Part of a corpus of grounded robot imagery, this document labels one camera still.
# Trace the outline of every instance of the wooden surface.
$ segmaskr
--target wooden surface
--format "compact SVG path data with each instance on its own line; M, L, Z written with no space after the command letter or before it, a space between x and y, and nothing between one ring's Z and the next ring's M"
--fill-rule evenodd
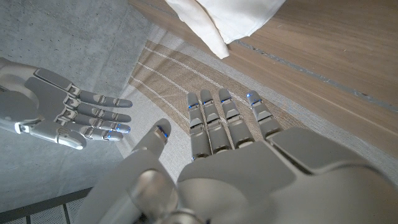
M207 46L185 23L175 16L173 10L164 1L130 0L130 3L158 26L171 31L199 49L211 54ZM267 53L277 55L303 68L319 73L324 77L334 79L334 81L361 91L364 94L371 94L391 104L397 101L398 85L395 71L398 70L398 57L393 57L397 54L395 50L397 43L387 41L386 43L389 43L388 47L372 47L372 52L375 56L374 60L370 60L369 58L372 57L366 54L366 48L370 47L370 45L364 43L361 45L358 40L362 38L361 35L368 35L368 42L382 37L392 40L394 35L396 35L394 31L396 27L385 26L385 32L390 29L392 33L390 35L380 35L380 37L377 37L376 34L371 35L370 32L362 33L360 30L352 30L356 34L344 33L342 32L344 28L337 25L344 24L344 22L338 19L335 19L336 24L334 26L336 27L334 30L327 29L325 31L325 29L321 28L321 25L317 25L314 28L317 31L310 32L307 31L310 28L302 27L300 29L299 26L294 25L294 22L290 22L290 28L280 29L283 26L283 24L280 26L281 20L283 20L281 18L285 16L280 14L280 12L286 10L284 9L285 6L282 6L277 15L263 28L255 32L252 37L244 38L243 41L267 51ZM294 10L301 10L302 13L305 10L303 7L299 8L296 6L296 8ZM327 9L332 13L336 8L323 8L324 11L328 11ZM328 26L332 26L333 21L329 22L330 19L328 18L329 16L324 16L324 22ZM297 40L296 42L290 40L292 37L291 33L297 35L297 38L293 38ZM356 43L349 48L350 50L344 51L350 45L350 41ZM383 43L384 41L381 40L378 45L383 45ZM276 62L242 45L232 43L228 47L231 55L222 60L224 63L296 101L298 104L365 141L385 150L389 154L398 157L398 114L396 112L362 100L351 93L335 88L333 85L324 83L286 64ZM357 59L357 57L367 58L370 61L362 61Z

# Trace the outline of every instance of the gray robotic hand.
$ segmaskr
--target gray robotic hand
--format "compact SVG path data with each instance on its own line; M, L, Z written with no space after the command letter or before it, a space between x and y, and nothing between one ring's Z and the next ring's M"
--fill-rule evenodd
M170 135L163 119L91 190L78 223L398 220L396 187L355 152L307 129L283 130L250 91L247 99L263 137L255 141L228 90L219 92L226 124L210 92L202 90L200 96L201 102L196 94L187 95L192 162L177 183L158 160Z
M62 76L0 58L0 128L83 149L86 139L118 141L131 118L92 105L128 108L131 101L76 87Z

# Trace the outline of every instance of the striped rug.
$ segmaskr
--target striped rug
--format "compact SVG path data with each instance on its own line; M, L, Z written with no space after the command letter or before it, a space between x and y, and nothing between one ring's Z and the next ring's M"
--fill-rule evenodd
M189 131L186 94L194 92L200 98L200 91L207 89L214 99L218 99L219 89L227 88L254 138L261 139L257 122L246 101L250 89L188 55L148 40L129 83L162 108L186 133ZM283 128L307 128L282 108L262 100ZM221 105L217 103L216 107L223 116Z

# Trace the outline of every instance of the fingertip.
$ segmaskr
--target fingertip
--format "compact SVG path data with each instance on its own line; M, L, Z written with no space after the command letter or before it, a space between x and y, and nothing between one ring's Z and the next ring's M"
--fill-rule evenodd
M201 102L202 102L203 104L205 104L206 102L212 100L213 97L211 96L210 91L208 91L208 90L201 90L201 92L200 92L200 99L201 99Z
M130 100L120 99L118 106L122 108L130 108L132 107L132 102Z
M106 139L109 141L120 141L123 138L123 134L117 131L108 131Z
M119 122L127 123L131 121L131 117L126 114L119 114L116 120Z
M70 131L67 135L59 135L58 143L78 150L82 150L87 145L86 139L75 131Z
M250 105L261 101L261 97L259 96L258 92L254 90L251 90L249 93L247 93L246 98L248 99Z
M126 125L126 124L118 124L115 128L115 130L117 132L123 133L123 134L127 134L131 131L130 126Z
M160 130L165 134L165 136L168 138L170 136L170 133L172 132L172 125L170 124L170 122L165 119L162 118L160 120L158 120L154 126L157 126L160 128Z
M232 98L229 91L225 88L222 88L219 90L218 96L219 96L221 102L224 102L225 100Z
M191 108L191 106L193 106L193 105L199 104L198 97L195 93L187 94L187 104L188 104L189 108Z

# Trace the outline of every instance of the metal grate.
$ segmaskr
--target metal grate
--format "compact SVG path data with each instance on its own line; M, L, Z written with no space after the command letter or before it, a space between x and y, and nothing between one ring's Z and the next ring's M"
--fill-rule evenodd
M9 221L3 224L26 224L26 217L18 218L17 220Z
M63 206L53 207L30 216L31 224L67 224Z
M67 210L69 215L69 220L71 224L74 224L76 221L77 213L79 211L80 206L82 205L84 198L79 200L74 200L72 202L67 203Z

